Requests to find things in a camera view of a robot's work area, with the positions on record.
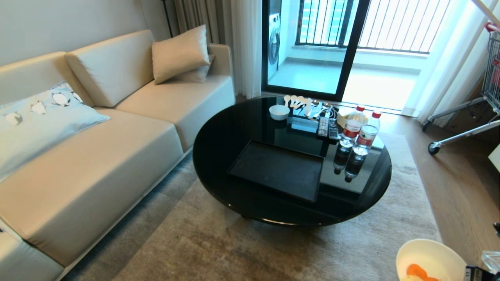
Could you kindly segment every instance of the penguin print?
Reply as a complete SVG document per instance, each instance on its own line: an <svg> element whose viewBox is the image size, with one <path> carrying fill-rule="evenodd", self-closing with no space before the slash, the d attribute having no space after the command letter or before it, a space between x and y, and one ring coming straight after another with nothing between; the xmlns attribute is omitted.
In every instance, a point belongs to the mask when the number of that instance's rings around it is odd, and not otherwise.
<svg viewBox="0 0 500 281"><path fill-rule="evenodd" d="M5 115L5 120L7 120L7 122L12 124L13 126L17 126L23 122L23 117L17 112L11 112Z"/></svg>
<svg viewBox="0 0 500 281"><path fill-rule="evenodd" d="M75 93L74 91L72 91L71 93L73 93L73 98L77 99L82 104L84 103L82 98L77 93Z"/></svg>
<svg viewBox="0 0 500 281"><path fill-rule="evenodd" d="M67 107L70 105L71 98L67 98L63 93L57 92L52 93L52 99L55 103L53 105L58 105L62 107Z"/></svg>
<svg viewBox="0 0 500 281"><path fill-rule="evenodd" d="M45 110L45 105L43 102L38 101L37 103L33 104L31 106L31 111L34 113L38 113L40 115L46 114L47 111Z"/></svg>

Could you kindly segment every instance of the beige leather sofa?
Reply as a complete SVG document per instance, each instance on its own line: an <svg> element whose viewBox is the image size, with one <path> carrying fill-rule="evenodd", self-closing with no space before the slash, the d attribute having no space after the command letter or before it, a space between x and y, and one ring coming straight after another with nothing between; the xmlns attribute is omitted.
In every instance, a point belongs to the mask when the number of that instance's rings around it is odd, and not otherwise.
<svg viewBox="0 0 500 281"><path fill-rule="evenodd" d="M230 49L209 45L204 83L154 85L143 30L0 66L0 104L66 80L111 120L74 135L0 183L0 280L57 280L190 152L234 104Z"/></svg>

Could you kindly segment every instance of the water bottle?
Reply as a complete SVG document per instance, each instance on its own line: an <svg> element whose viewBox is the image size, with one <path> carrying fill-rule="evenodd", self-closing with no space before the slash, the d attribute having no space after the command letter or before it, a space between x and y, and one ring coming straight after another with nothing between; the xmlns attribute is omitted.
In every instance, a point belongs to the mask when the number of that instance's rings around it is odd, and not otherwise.
<svg viewBox="0 0 500 281"><path fill-rule="evenodd" d="M378 111L373 112L368 122L361 127L356 142L352 147L353 153L357 155L368 154L375 140L375 136L377 136L380 130L380 115L382 115L382 113Z"/></svg>
<svg viewBox="0 0 500 281"><path fill-rule="evenodd" d="M361 130L361 126L365 122L365 115L363 111L365 107L363 105L358 105L356 110L354 110L347 118L347 123L345 128L340 135L340 140L338 143L345 148L352 148L354 145L354 140Z"/></svg>

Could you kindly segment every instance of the white spoon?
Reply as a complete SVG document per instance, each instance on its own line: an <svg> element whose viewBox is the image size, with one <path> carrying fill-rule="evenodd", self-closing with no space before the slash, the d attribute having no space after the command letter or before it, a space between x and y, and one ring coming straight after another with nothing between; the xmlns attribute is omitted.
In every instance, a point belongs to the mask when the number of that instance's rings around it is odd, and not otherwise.
<svg viewBox="0 0 500 281"><path fill-rule="evenodd" d="M304 105L304 106L307 105L308 104L308 98L302 96L302 99L301 99L300 103L301 103L301 106L302 105Z"/></svg>
<svg viewBox="0 0 500 281"><path fill-rule="evenodd" d="M297 102L295 103L295 106L293 108L298 109L303 103L304 103L304 97L300 95L297 97Z"/></svg>
<svg viewBox="0 0 500 281"><path fill-rule="evenodd" d="M295 105L295 102L297 101L297 96L296 95L292 95L290 97L290 101L291 101L290 106L293 108L294 105Z"/></svg>
<svg viewBox="0 0 500 281"><path fill-rule="evenodd" d="M288 102L290 101L290 96L289 95L285 95L283 97L284 99L284 106L288 107Z"/></svg>
<svg viewBox="0 0 500 281"><path fill-rule="evenodd" d="M311 116L311 114L313 113L313 109L316 108L316 106L318 106L320 104L319 101L317 101L316 99L311 101L311 107L309 109L309 113L306 115L307 117Z"/></svg>

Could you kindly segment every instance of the cart wheel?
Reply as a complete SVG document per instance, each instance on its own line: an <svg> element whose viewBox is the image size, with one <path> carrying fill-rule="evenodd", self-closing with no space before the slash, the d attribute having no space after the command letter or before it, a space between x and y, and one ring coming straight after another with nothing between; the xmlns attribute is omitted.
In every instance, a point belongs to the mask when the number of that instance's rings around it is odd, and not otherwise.
<svg viewBox="0 0 500 281"><path fill-rule="evenodd" d="M422 132L425 132L427 130L427 127L429 127L430 124L432 124L432 121L430 121L430 120L425 121L425 123L422 126Z"/></svg>
<svg viewBox="0 0 500 281"><path fill-rule="evenodd" d="M439 146L436 146L436 147L432 148L433 145L434 145L434 142L431 142L429 144L429 147L428 147L430 155L435 155L436 153L439 152Z"/></svg>

